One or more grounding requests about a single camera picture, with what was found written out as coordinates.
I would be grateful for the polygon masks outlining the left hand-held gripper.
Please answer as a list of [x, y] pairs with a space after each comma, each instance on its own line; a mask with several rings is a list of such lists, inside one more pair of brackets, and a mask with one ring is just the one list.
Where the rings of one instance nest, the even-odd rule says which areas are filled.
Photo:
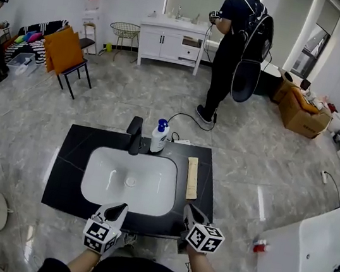
[[83, 229], [84, 246], [102, 255], [112, 249], [121, 235], [128, 208], [127, 203], [102, 205]]

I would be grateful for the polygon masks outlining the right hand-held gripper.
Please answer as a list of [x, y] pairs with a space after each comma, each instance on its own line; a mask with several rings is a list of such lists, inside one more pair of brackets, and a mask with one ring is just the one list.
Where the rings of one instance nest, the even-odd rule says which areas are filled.
[[187, 245], [195, 252], [213, 254], [225, 241], [221, 230], [211, 226], [208, 217], [191, 203], [183, 208], [183, 222], [185, 230], [177, 243], [179, 254], [187, 253]]

